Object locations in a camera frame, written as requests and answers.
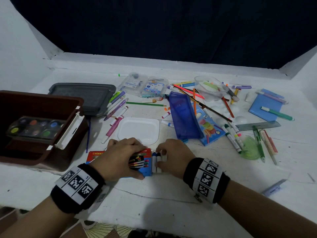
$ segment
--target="right hand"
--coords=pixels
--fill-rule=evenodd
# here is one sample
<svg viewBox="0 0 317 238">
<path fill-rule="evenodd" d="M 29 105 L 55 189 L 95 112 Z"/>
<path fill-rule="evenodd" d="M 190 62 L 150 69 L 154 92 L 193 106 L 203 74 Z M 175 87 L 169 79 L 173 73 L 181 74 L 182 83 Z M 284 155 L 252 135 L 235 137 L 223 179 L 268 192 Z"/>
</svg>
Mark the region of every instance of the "right hand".
<svg viewBox="0 0 317 238">
<path fill-rule="evenodd" d="M 176 139 L 167 139 L 164 143 L 159 144 L 156 152 L 168 155 L 167 162 L 157 162 L 156 166 L 180 179 L 183 179 L 188 163 L 196 158 L 186 144 Z"/>
</svg>

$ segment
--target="white latch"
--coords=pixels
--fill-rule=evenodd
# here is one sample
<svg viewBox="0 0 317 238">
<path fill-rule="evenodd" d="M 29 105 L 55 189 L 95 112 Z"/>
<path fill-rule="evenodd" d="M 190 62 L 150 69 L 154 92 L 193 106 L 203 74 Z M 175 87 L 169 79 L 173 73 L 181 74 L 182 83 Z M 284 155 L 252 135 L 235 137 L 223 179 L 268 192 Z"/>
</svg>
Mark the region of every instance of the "white latch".
<svg viewBox="0 0 317 238">
<path fill-rule="evenodd" d="M 74 136 L 75 132 L 77 131 L 78 127 L 80 126 L 81 122 L 83 121 L 85 116 L 80 116 L 79 112 L 76 113 L 73 121 L 70 123 L 68 128 L 66 129 L 63 136 L 60 138 L 60 140 L 55 144 L 55 146 L 59 149 L 65 149 L 68 145 L 69 141 Z"/>
</svg>

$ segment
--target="navy fabric backdrop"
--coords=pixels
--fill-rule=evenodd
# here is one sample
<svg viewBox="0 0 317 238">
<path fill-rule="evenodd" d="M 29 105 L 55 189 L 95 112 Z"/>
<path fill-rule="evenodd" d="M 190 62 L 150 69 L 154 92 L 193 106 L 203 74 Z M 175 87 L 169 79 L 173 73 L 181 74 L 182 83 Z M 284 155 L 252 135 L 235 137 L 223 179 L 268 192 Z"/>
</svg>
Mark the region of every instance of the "navy fabric backdrop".
<svg viewBox="0 0 317 238">
<path fill-rule="evenodd" d="M 65 52 L 280 68 L 317 45 L 317 0 L 11 0 Z"/>
</svg>

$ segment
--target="blue board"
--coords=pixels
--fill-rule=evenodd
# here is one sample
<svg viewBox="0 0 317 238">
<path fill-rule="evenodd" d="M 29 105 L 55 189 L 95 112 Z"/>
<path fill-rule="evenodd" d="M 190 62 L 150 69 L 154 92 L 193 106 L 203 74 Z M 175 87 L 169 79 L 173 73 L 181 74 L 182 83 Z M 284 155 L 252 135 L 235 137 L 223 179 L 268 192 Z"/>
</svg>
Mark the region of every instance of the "blue board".
<svg viewBox="0 0 317 238">
<path fill-rule="evenodd" d="M 270 94 L 274 97 L 284 99 L 283 96 L 278 95 L 276 93 L 273 93 L 269 90 L 262 89 L 261 91 L 265 92 L 267 94 Z M 270 108 L 270 109 L 273 109 L 273 110 L 279 112 L 281 110 L 282 105 L 283 104 L 279 101 L 276 101 L 274 99 L 266 97 L 262 94 L 258 94 L 258 96 L 254 100 L 251 108 L 249 109 L 249 112 L 264 119 L 264 120 L 266 120 L 266 121 L 276 121 L 277 115 L 266 112 L 266 111 L 262 110 L 261 107 L 264 106 L 264 107 L 267 107 L 267 108 Z"/>
</svg>

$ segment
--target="clear plastic box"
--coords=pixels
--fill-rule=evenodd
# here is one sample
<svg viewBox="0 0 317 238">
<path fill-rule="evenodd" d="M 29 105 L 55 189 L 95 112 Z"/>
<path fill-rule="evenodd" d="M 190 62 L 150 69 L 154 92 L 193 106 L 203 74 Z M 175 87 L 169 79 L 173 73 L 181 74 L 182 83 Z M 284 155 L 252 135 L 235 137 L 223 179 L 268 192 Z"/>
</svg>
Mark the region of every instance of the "clear plastic box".
<svg viewBox="0 0 317 238">
<path fill-rule="evenodd" d="M 149 80 L 143 86 L 141 97 L 154 98 L 163 97 L 168 86 L 168 80 L 164 78 L 149 77 Z"/>
<path fill-rule="evenodd" d="M 196 76 L 195 89 L 205 98 L 205 101 L 220 100 L 229 88 L 212 76 Z"/>
<path fill-rule="evenodd" d="M 125 91 L 127 94 L 140 95 L 148 79 L 147 75 L 129 73 L 129 76 L 119 85 L 118 90 Z"/>
</svg>

